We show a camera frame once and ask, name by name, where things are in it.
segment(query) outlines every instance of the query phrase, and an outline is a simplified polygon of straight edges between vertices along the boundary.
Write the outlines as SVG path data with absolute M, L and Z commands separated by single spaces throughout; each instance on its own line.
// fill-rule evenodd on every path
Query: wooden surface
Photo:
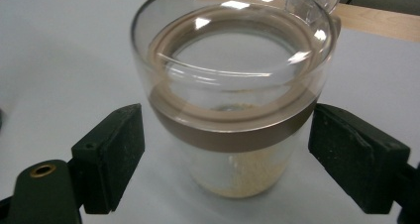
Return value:
M 339 4 L 343 28 L 420 43 L 420 16 Z

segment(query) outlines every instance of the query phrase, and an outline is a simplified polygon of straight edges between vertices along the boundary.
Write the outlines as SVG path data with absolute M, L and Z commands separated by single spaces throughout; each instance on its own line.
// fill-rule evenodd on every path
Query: clear glass container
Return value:
M 339 34 L 315 0 L 149 0 L 133 52 L 201 186 L 247 197 L 281 176 Z

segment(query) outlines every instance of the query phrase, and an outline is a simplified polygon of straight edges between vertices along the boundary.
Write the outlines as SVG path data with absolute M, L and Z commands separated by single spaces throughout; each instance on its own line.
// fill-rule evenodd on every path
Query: white table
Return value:
M 231 200 L 198 187 L 141 87 L 132 17 L 146 0 L 0 0 L 0 199 L 33 164 L 70 148 L 111 111 L 143 104 L 147 150 L 117 211 L 84 223 L 395 223 L 363 214 L 299 146 L 275 188 Z M 412 149 L 420 161 L 420 44 L 342 30 L 320 102 L 347 109 Z

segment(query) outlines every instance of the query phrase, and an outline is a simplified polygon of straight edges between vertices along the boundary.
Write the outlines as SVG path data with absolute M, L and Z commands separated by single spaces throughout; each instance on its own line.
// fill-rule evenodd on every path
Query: black clamp jaw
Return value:
M 367 214 L 402 210 L 399 224 L 420 223 L 420 167 L 407 161 L 410 149 L 357 116 L 317 104 L 310 153 Z
M 13 196 L 0 201 L 0 224 L 82 223 L 115 211 L 145 151 L 141 105 L 108 115 L 71 148 L 68 162 L 46 161 L 22 171 Z

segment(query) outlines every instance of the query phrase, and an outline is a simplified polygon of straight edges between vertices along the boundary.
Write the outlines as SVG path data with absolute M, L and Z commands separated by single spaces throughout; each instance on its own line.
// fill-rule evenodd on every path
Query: black clamp holder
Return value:
M 141 105 L 112 112 L 71 148 L 68 162 L 46 161 L 22 171 L 13 196 L 0 201 L 0 224 L 82 223 L 115 211 L 145 151 Z
M 395 200 L 399 224 L 420 223 L 420 167 L 410 149 L 357 116 L 317 104 L 310 153 L 367 214 L 387 214 Z

